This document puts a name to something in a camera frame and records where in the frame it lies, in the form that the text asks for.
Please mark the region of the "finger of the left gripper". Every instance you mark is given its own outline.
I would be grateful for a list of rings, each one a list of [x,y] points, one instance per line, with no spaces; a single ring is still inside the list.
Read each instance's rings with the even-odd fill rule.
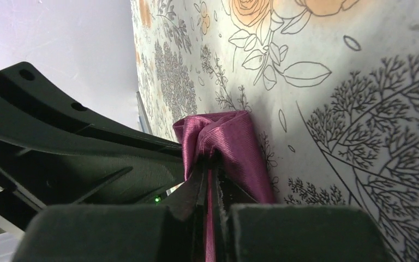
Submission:
[[[82,106],[28,62],[0,70],[0,216],[143,203],[182,183],[181,146]]]

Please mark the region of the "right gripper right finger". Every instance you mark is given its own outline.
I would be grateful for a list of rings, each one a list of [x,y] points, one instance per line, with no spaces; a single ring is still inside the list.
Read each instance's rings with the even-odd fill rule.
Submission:
[[[210,261],[390,261],[370,216],[348,206],[259,204],[211,172]]]

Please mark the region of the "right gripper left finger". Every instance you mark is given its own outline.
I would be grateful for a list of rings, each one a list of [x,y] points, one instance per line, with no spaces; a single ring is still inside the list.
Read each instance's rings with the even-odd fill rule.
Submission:
[[[159,204],[50,206],[13,261],[206,261],[208,168]]]

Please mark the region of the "purple cloth napkin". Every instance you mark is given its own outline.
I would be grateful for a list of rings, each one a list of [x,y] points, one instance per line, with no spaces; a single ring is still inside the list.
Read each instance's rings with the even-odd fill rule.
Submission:
[[[183,223],[180,261],[269,261],[278,212],[247,111],[187,116],[176,123],[185,182],[169,200]]]

